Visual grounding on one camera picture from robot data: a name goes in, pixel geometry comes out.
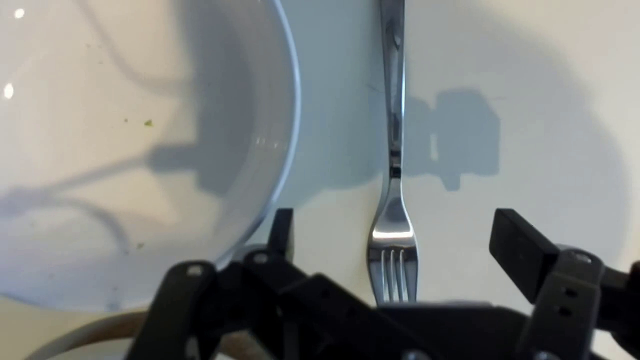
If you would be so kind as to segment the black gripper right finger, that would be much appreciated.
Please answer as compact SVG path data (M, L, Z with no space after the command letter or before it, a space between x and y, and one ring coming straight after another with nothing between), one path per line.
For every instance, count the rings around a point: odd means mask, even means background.
M640 360L640 262L627 273L608 268L585 251L549 242L512 209L494 212L489 255L531 305L519 360L596 360L596 331Z

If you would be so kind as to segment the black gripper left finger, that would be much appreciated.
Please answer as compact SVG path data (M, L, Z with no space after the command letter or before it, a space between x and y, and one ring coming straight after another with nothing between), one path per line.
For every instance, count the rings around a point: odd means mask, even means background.
M242 276L250 281L291 281L296 266L289 262L294 251L294 211L278 209L267 240L250 247L242 256Z

